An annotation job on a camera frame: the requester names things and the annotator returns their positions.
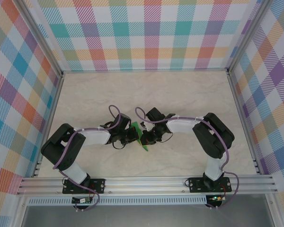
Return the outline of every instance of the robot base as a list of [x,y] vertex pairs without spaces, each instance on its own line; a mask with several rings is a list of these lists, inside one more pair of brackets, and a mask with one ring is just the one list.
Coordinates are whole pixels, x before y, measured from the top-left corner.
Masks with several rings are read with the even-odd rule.
[[204,178],[203,177],[190,177],[188,179],[188,186],[189,191],[191,193],[196,192],[231,192],[231,182],[228,177],[223,177],[219,184],[212,188],[211,190],[208,189],[208,187],[204,184]]
[[[105,188],[105,179],[90,179],[88,187],[95,190],[99,194],[103,194]],[[89,194],[89,191],[74,185],[69,180],[65,180],[63,183],[62,194]]]

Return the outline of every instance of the marble-patterned surface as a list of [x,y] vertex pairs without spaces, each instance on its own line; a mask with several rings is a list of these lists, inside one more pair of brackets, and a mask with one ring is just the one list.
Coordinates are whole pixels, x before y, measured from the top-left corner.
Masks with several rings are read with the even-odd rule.
[[[145,112],[155,106],[165,115],[204,116],[213,112],[235,135],[225,170],[256,174],[223,71],[67,74],[51,134],[66,122],[86,128],[113,120],[110,104],[118,106],[133,122],[138,121],[136,106]],[[138,142],[122,150],[112,145],[91,145],[80,150],[76,161],[91,176],[201,175],[205,170],[207,155],[195,136],[175,133],[168,142],[148,149],[145,151]],[[39,177],[61,176],[52,167],[43,158]]]

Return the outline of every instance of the plaid wall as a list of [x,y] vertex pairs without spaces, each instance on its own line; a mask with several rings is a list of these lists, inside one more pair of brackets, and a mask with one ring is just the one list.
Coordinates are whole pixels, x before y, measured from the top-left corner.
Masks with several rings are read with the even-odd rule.
[[275,0],[232,75],[257,155],[284,206],[284,0]]
[[225,68],[250,2],[26,0],[60,65],[73,71]]
[[12,0],[0,0],[0,227],[34,167],[57,81]]
[[241,43],[242,43],[242,41],[244,39],[244,36],[245,36],[246,32],[248,31],[248,29],[249,29],[249,27],[251,25],[251,22],[254,19],[255,15],[257,14],[257,11],[258,11],[258,9],[259,9],[259,7],[260,7],[262,2],[263,2],[263,0],[257,0],[257,2],[255,4],[255,6],[254,6],[250,16],[248,17],[248,20],[247,20],[247,22],[246,22],[246,24],[245,24],[245,26],[244,26],[244,28],[243,28],[239,38],[237,40],[237,43],[236,43],[234,49],[231,52],[231,57],[228,59],[228,62],[226,64],[227,68],[230,66],[230,64],[232,62],[232,59],[235,56],[235,54],[236,54],[236,52],[238,50],[238,47],[241,45]]

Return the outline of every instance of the green object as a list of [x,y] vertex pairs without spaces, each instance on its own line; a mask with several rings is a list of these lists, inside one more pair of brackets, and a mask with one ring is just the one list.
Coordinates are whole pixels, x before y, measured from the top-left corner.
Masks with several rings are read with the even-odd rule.
[[[141,136],[143,135],[143,132],[142,132],[142,130],[139,128],[138,122],[133,122],[132,125],[131,125],[131,128],[132,128],[132,127],[135,127],[135,128],[136,128],[136,131],[137,131],[138,134],[139,134],[139,138],[141,138]],[[144,145],[144,146],[142,146],[142,147],[144,148],[144,150],[148,151],[146,145]]]

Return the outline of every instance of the aluminum rail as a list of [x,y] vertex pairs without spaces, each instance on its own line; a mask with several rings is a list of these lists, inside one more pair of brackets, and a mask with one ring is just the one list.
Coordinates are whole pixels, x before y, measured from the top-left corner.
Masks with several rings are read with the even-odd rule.
[[[232,186],[232,192],[228,192],[228,194],[232,194],[237,186],[237,179],[232,175],[226,176],[230,178]],[[104,178],[106,180],[105,196],[216,194],[213,192],[190,193],[189,188],[184,185],[185,180],[190,177],[193,176],[93,178]],[[18,196],[66,196],[62,194],[62,179],[62,177],[24,178],[20,185]],[[271,175],[240,175],[239,180],[238,194],[277,193],[277,188]]]

